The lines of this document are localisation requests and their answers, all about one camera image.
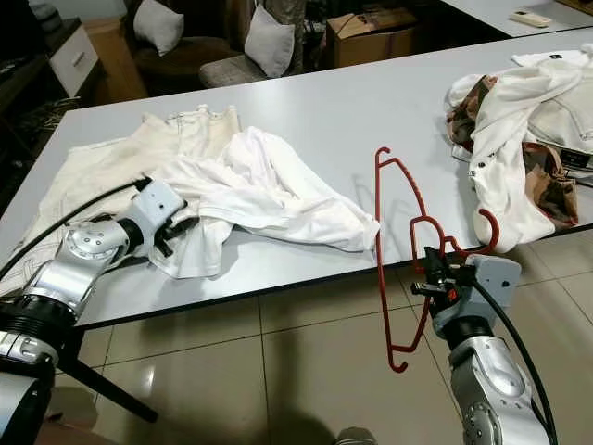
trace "robotic arm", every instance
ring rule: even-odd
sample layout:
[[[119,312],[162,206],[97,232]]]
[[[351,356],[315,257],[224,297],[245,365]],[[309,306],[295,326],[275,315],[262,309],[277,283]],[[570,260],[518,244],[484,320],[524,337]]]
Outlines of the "robotic arm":
[[[33,444],[70,329],[108,269],[153,246],[170,253],[164,230],[184,201],[150,182],[115,219],[70,228],[55,258],[39,268],[13,304],[0,305],[0,445]]]
[[[534,412],[532,386],[504,340],[494,337],[497,314],[473,284],[480,283],[497,304],[511,305],[521,266],[510,260],[470,255],[449,266],[426,248],[427,283],[412,293],[431,298],[433,328],[450,349],[451,387],[461,408],[464,443],[550,444]]]

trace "plaid fabric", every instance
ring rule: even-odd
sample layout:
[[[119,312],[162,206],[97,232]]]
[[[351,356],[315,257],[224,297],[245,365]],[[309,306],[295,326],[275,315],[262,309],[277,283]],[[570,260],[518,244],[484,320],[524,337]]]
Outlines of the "plaid fabric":
[[[447,115],[448,136],[451,141],[463,146],[470,153],[473,149],[473,140],[470,136],[475,129],[478,109],[496,82],[496,77],[483,76],[463,101]]]
[[[496,82],[496,77],[482,77],[447,115],[451,141],[470,153],[478,110]],[[543,144],[523,142],[522,147],[527,197],[549,218],[556,230],[577,224],[576,181],[566,177],[567,171],[562,167],[558,152]]]
[[[556,230],[578,223],[576,181],[566,177],[554,148],[523,142],[525,194],[554,223]]]

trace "white pillow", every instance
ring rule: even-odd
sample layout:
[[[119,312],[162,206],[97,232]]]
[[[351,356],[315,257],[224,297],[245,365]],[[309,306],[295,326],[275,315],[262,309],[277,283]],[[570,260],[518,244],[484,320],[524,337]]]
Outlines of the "white pillow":
[[[164,56],[182,38],[183,14],[177,14],[156,0],[144,0],[133,19],[133,30],[138,40],[146,40]]]
[[[245,54],[268,77],[284,74],[295,49],[295,25],[281,25],[262,5],[256,7],[245,40]]]

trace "cushion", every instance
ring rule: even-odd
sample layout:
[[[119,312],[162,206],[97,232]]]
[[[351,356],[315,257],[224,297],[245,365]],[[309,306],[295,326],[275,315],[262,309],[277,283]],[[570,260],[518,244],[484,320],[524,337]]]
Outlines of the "cushion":
[[[295,48],[295,25],[281,25],[262,5],[258,5],[245,41],[245,54],[268,77],[284,74]]]
[[[207,63],[200,68],[200,81],[207,88],[265,81],[266,79],[266,73],[245,55]]]
[[[183,14],[177,14],[156,0],[143,0],[133,20],[138,40],[150,42],[164,56],[182,38]]]

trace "remote control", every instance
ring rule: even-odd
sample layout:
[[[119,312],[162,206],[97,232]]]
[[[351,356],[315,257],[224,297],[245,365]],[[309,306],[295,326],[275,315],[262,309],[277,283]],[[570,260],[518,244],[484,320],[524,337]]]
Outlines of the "remote control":
[[[533,12],[515,11],[509,19],[524,23],[525,25],[535,26],[536,28],[546,28],[551,22],[547,17],[538,16]]]

